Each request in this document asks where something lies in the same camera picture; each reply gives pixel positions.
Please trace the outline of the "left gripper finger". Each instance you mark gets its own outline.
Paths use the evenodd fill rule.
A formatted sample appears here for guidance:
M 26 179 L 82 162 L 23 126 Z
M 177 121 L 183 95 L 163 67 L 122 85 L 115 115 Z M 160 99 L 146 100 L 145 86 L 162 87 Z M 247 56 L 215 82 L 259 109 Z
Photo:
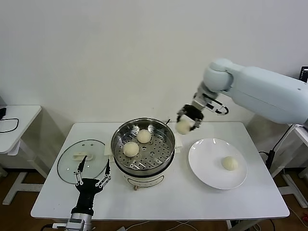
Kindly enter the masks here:
M 110 159 L 108 158 L 107 164 L 106 164 L 106 168 L 105 168 L 105 173 L 104 173 L 104 177 L 102 179 L 100 179 L 95 186 L 96 187 L 105 187 L 106 184 L 111 180 L 111 175 L 110 175 Z
M 83 181 L 82 181 L 82 172 L 83 172 L 83 169 L 84 169 L 84 165 L 85 165 L 85 162 L 86 162 L 86 158 L 87 156 L 84 156 L 84 158 L 82 159 L 82 161 L 79 163 L 78 165 L 78 168 L 76 171 L 74 171 L 74 176 L 75 176 L 75 185 L 76 186 L 79 186 L 79 185 L 82 185 L 83 184 Z

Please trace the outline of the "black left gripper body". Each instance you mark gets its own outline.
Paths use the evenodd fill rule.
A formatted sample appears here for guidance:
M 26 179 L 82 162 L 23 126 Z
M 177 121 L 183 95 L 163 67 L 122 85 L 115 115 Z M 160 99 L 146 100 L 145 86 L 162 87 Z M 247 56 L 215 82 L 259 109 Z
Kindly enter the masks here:
M 82 178 L 82 183 L 78 182 L 76 189 L 79 191 L 79 197 L 76 206 L 71 210 L 71 214 L 94 214 L 93 201 L 97 193 L 100 193 L 102 189 L 96 186 L 98 179 Z

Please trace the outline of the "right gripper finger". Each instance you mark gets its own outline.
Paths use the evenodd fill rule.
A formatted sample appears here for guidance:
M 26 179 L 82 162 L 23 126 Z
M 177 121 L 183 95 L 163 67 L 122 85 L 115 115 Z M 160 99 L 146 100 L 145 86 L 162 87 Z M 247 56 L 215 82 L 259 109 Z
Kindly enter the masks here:
M 202 123 L 202 120 L 199 118 L 194 119 L 194 125 L 191 127 L 191 131 L 195 130 L 196 128 L 199 128 Z
M 187 114 L 187 111 L 185 108 L 181 108 L 177 113 L 177 123 L 180 122 L 181 118 Z

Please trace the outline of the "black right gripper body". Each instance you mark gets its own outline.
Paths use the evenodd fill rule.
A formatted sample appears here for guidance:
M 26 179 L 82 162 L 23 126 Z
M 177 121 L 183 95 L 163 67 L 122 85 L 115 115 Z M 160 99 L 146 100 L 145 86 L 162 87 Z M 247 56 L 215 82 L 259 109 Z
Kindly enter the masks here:
M 203 120 L 204 115 L 200 110 L 190 104 L 186 104 L 183 107 L 184 115 L 190 118 L 191 120 Z

